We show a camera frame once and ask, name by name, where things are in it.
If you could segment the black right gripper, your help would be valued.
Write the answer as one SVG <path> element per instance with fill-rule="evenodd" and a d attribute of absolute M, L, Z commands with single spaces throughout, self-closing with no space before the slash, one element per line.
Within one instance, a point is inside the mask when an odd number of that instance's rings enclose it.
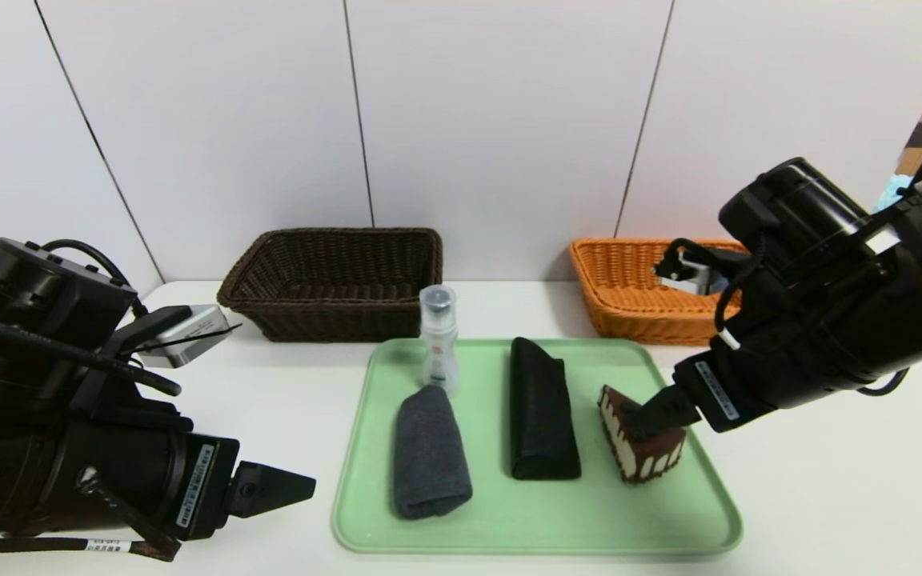
<path fill-rule="evenodd" d="M 791 371 L 784 354 L 745 344 L 736 349 L 720 333 L 706 350 L 675 364 L 672 386 L 644 405 L 620 402 L 619 421 L 631 441 L 701 422 L 700 413 L 716 433 L 727 433 L 782 408 Z"/>

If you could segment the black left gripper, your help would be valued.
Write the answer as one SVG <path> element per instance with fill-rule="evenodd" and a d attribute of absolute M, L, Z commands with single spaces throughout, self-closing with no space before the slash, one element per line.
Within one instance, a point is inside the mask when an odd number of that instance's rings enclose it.
<path fill-rule="evenodd" d="M 240 462 L 240 444 L 195 434 L 193 422 L 174 414 L 77 417 L 58 443 L 58 529 L 127 528 L 99 496 L 78 488 L 88 467 L 98 480 L 154 527 L 182 541 L 209 538 L 226 522 L 270 513 L 310 500 L 317 481 L 307 475 Z"/>

